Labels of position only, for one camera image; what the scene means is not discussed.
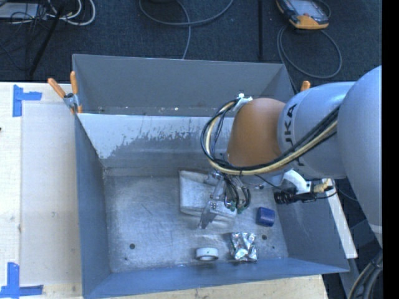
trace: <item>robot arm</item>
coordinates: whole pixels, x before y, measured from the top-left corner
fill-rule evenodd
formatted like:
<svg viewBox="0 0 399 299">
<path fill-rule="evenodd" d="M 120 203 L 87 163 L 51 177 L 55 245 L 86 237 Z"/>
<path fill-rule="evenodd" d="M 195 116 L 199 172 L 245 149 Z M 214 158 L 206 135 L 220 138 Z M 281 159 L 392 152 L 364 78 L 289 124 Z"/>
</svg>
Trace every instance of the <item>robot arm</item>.
<svg viewBox="0 0 399 299">
<path fill-rule="evenodd" d="M 234 118 L 221 161 L 212 155 L 212 129 L 237 102 L 225 104 L 204 128 L 203 149 L 214 169 L 271 181 L 292 170 L 305 181 L 348 178 L 382 245 L 381 66 L 356 82 L 304 90 L 287 103 L 248 102 Z"/>
</svg>

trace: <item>black cable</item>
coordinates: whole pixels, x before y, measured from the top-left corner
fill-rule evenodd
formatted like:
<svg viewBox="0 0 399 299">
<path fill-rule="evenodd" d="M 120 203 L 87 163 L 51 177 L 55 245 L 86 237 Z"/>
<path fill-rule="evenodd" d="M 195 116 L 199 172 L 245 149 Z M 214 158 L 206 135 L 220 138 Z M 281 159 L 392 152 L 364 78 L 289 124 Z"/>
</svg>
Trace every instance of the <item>black cable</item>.
<svg viewBox="0 0 399 299">
<path fill-rule="evenodd" d="M 186 14 L 187 22 L 190 22 L 190 17 L 188 16 L 188 12 L 187 12 L 186 8 L 184 7 L 184 5 L 182 5 L 182 3 L 179 0 L 176 0 L 176 2 L 180 5 L 183 12 Z M 182 60 L 184 60 L 186 58 L 188 46 L 190 45 L 190 39 L 191 39 L 191 26 L 188 26 L 188 37 L 187 37 L 186 49 L 185 49 L 185 52 L 183 53 L 183 56 L 181 57 Z"/>
<path fill-rule="evenodd" d="M 342 68 L 342 54 L 341 51 L 337 45 L 337 43 L 333 40 L 333 38 L 331 38 L 331 36 L 329 36 L 324 30 L 320 30 L 321 33 L 323 33 L 330 41 L 331 43 L 334 45 L 335 49 L 337 50 L 338 53 L 338 57 L 339 57 L 339 64 L 338 64 L 338 68 L 337 70 L 330 74 L 330 75 L 315 75 L 315 74 L 311 74 L 305 70 L 302 70 L 298 65 L 296 65 L 295 63 L 293 63 L 293 61 L 289 58 L 289 56 L 286 54 L 284 47 L 282 45 L 282 35 L 284 33 L 284 31 L 288 28 L 289 25 L 284 26 L 280 29 L 279 33 L 277 34 L 277 50 L 279 51 L 279 56 L 281 61 L 284 63 L 284 58 L 295 68 L 297 69 L 299 72 L 309 76 L 309 77 L 314 77 L 314 78 L 321 78 L 321 79 L 327 79 L 327 78 L 332 78 L 334 76 L 336 76 Z"/>
<path fill-rule="evenodd" d="M 330 197 L 332 197 L 332 196 L 334 196 L 334 195 L 336 195 L 336 194 L 338 194 L 338 191 L 335 191 L 335 192 L 333 192 L 331 195 L 328 195 L 328 196 L 317 197 L 317 199 L 326 199 L 326 198 L 330 198 Z"/>
<path fill-rule="evenodd" d="M 370 291 L 377 280 L 378 275 L 382 271 L 383 261 L 382 261 L 382 249 L 375 256 L 373 260 L 371 260 L 367 266 L 360 273 L 358 278 L 356 279 L 350 293 L 348 299 L 354 299 L 358 297 L 359 290 L 363 287 L 363 298 L 370 298 Z"/>
<path fill-rule="evenodd" d="M 154 17 L 151 17 L 147 12 L 145 12 L 145 10 L 144 10 L 144 8 L 142 6 L 142 0 L 138 0 L 138 5 L 140 7 L 140 10 L 142 11 L 142 13 L 144 13 L 144 15 L 146 15 L 146 17 L 150 18 L 151 20 L 153 20 L 153 21 L 155 21 L 157 23 L 166 24 L 166 25 L 169 25 L 169 26 L 188 26 L 188 38 L 187 38 L 187 43 L 186 43 L 186 49 L 185 49 L 184 54 L 183 54 L 183 56 L 181 58 L 182 60 L 184 60 L 186 58 L 186 54 L 187 54 L 187 51 L 188 51 L 188 46 L 190 44 L 191 26 L 199 25 L 199 24 L 206 24 L 208 22 L 211 22 L 211 21 L 215 20 L 216 18 L 218 18 L 219 16 L 224 14 L 230 8 L 230 6 L 232 5 L 233 1 L 234 0 L 230 0 L 230 3 L 227 5 L 227 7 L 225 7 L 217 15 L 215 15 L 213 17 L 210 17 L 208 19 L 205 19 L 205 20 L 199 20 L 199 21 L 193 21 L 193 22 L 190 21 L 190 17 L 188 15 L 188 12 L 187 12 L 186 8 L 184 7 L 184 5 L 179 0 L 176 0 L 176 2 L 180 5 L 180 7 L 182 8 L 183 12 L 185 13 L 186 18 L 187 18 L 187 22 L 165 22 L 165 21 L 161 21 L 161 20 L 155 19 Z"/>
<path fill-rule="evenodd" d="M 37 52 L 37 54 L 35 56 L 35 59 L 33 60 L 32 67 L 31 67 L 31 69 L 29 71 L 29 77 L 30 78 L 33 77 L 34 72 L 36 71 L 36 68 L 39 65 L 39 62 L 40 62 L 40 60 L 41 60 L 41 58 L 43 56 L 43 53 L 44 53 L 44 51 L 45 51 L 45 49 L 46 49 L 46 47 L 47 47 L 47 45 L 48 45 L 48 43 L 50 41 L 50 38 L 51 38 L 51 36 L 52 36 L 52 34 L 53 34 L 54 30 L 55 30 L 55 27 L 57 26 L 57 24 L 59 22 L 60 16 L 61 16 L 62 12 L 64 11 L 64 8 L 66 7 L 67 3 L 68 3 L 68 0 L 63 0 L 62 4 L 60 5 L 60 8 L 57 11 L 57 15 L 55 16 L 55 19 L 54 19 L 54 21 L 53 21 L 53 23 L 51 25 L 51 28 L 48 31 L 48 33 L 46 35 L 46 38 L 44 39 L 44 41 L 43 41 L 43 43 L 41 45 L 41 48 Z"/>
<path fill-rule="evenodd" d="M 325 124 L 326 122 L 328 122 L 329 120 L 334 120 L 337 118 L 338 116 L 338 111 L 339 111 L 340 106 L 337 106 L 336 108 L 334 108 L 328 115 L 326 115 L 320 122 L 318 122 L 318 124 L 316 124 L 310 131 L 308 131 L 299 141 L 297 141 L 290 149 L 288 149 L 286 152 L 282 153 L 279 157 L 277 157 L 276 159 L 266 163 L 266 164 L 260 164 L 260 165 L 254 165 L 254 166 L 234 166 L 232 164 L 230 164 L 229 162 L 225 161 L 225 160 L 220 160 L 220 159 L 216 159 L 214 156 L 210 156 L 208 154 L 208 152 L 206 151 L 205 145 L 204 145 L 204 134 L 206 133 L 206 130 L 208 129 L 208 127 L 210 126 L 210 124 L 216 119 L 218 118 L 220 115 L 223 114 L 223 112 L 217 112 L 217 114 L 215 114 L 214 117 L 212 117 L 212 119 L 210 119 L 207 124 L 205 124 L 205 127 L 203 128 L 202 134 L 201 134 L 201 147 L 205 153 L 205 155 L 212 160 L 215 163 L 218 163 L 220 166 L 223 166 L 225 168 L 229 168 L 229 169 L 233 169 L 236 171 L 251 171 L 254 169 L 259 169 L 259 168 L 263 168 L 263 167 L 267 167 L 270 166 L 276 162 L 279 162 L 280 160 L 284 159 L 286 156 L 290 155 L 291 153 L 293 153 L 295 151 L 295 149 L 297 147 L 299 147 L 300 145 L 302 145 L 303 143 L 305 143 L 306 141 L 310 141 L 310 137 L 312 135 L 317 136 L 319 133 L 321 133 L 323 130 L 325 130 Z"/>
<path fill-rule="evenodd" d="M 161 24 L 166 24 L 169 26 L 195 26 L 198 24 L 206 24 L 209 23 L 215 19 L 217 19 L 219 16 L 221 16 L 222 14 L 224 14 L 229 8 L 230 6 L 233 4 L 234 0 L 230 0 L 229 4 L 221 11 L 219 12 L 217 15 L 204 19 L 204 20 L 198 20 L 198 21 L 188 21 L 188 22 L 166 22 L 166 21 L 161 21 L 158 19 L 155 19 L 154 17 L 151 17 L 147 12 L 145 12 L 143 6 L 142 6 L 142 0 L 138 0 L 138 5 L 140 7 L 140 10 L 142 11 L 142 13 L 144 13 L 144 15 L 146 15 L 148 18 L 150 18 L 151 20 L 157 22 L 157 23 L 161 23 Z"/>
</svg>

